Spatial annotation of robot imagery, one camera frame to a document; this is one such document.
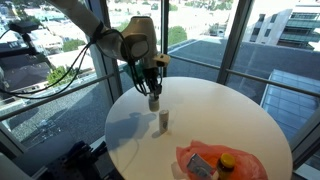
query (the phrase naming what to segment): small cup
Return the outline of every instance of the small cup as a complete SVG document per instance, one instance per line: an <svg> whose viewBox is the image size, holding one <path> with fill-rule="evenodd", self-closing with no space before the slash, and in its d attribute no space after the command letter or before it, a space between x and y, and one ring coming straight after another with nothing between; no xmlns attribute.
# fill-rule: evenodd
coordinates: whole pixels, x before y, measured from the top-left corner
<svg viewBox="0 0 320 180"><path fill-rule="evenodd" d="M168 130L169 110L159 112L159 131L164 133Z"/></svg>

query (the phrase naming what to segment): yellow lid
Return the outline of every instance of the yellow lid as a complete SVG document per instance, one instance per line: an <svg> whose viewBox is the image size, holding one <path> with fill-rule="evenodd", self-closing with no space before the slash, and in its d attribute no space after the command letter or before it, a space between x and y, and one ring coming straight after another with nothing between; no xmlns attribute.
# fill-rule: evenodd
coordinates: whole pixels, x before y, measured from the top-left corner
<svg viewBox="0 0 320 180"><path fill-rule="evenodd" d="M233 168L236 164L236 159L228 153L223 153L220 157L220 161L226 168Z"/></svg>

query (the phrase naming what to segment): city view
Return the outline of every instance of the city view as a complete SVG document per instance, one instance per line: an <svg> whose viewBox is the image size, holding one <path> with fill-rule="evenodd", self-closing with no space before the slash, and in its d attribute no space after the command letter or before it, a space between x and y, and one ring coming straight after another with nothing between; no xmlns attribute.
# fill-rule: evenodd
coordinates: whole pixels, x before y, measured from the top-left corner
<svg viewBox="0 0 320 180"><path fill-rule="evenodd" d="M71 67L87 43L85 34L68 17L43 0L0 1L0 4L0 35L5 33L0 39L0 54L27 46L19 33L6 32L9 23L21 20L39 25L29 36L40 53L37 56L0 56L1 89L30 92L54 83ZM167 68L169 77L196 77L213 82L217 80L219 70L210 66L221 67L237 5L237 0L169 1L168 54L172 56ZM125 29L133 16L151 17L160 50L160 0L107 0L107 6L111 28L119 31ZM97 78L97 67L92 57L90 51L85 54L79 74L70 88ZM123 64L123 61L118 60L120 69ZM74 75L72 72L77 70L77 67L79 62L66 80L31 97L41 97L58 91L71 81ZM319 94L318 67L320 2L256 0L230 69ZM121 73L120 76L124 92L133 87L127 74ZM277 121L289 142L319 107L319 96L286 90L234 74L229 76L226 85L264 108ZM0 95L2 116L39 101L4 93ZM32 147L47 138L39 131L44 123L53 124L50 126L50 133L53 135L67 131L76 140L84 140L90 144L104 135L108 112L99 98L100 95L100 88L93 84L16 114L2 123L26 147ZM307 163L319 170L320 152Z"/></svg>

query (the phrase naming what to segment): orange bag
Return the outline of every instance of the orange bag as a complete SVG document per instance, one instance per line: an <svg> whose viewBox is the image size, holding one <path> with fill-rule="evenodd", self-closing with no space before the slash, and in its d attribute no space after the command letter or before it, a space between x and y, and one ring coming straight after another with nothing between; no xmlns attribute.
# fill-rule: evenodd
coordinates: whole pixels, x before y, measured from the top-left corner
<svg viewBox="0 0 320 180"><path fill-rule="evenodd" d="M187 169L187 165L191 156L195 153L201 156L201 158L207 161L213 168L216 168L216 163L222 153L233 155L236 158L236 165L230 175L230 179L268 179L264 167L254 155L227 146L207 145L199 141L192 141L189 147L177 147L176 149L180 169L182 172L187 173L191 180L195 180L197 177Z"/></svg>

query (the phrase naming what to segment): white round table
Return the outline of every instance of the white round table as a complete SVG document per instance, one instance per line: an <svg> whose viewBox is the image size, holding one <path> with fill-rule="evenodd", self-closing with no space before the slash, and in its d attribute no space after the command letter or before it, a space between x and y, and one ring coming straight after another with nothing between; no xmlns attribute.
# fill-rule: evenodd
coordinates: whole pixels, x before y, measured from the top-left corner
<svg viewBox="0 0 320 180"><path fill-rule="evenodd" d="M166 133L159 133L158 112L149 110L148 97L135 88L108 114L106 143L125 179L175 179L176 147L187 147L192 140L246 151L260 160L270 180L291 179L288 142L272 117L251 99L202 79L170 77L162 85L160 110L169 110Z"/></svg>

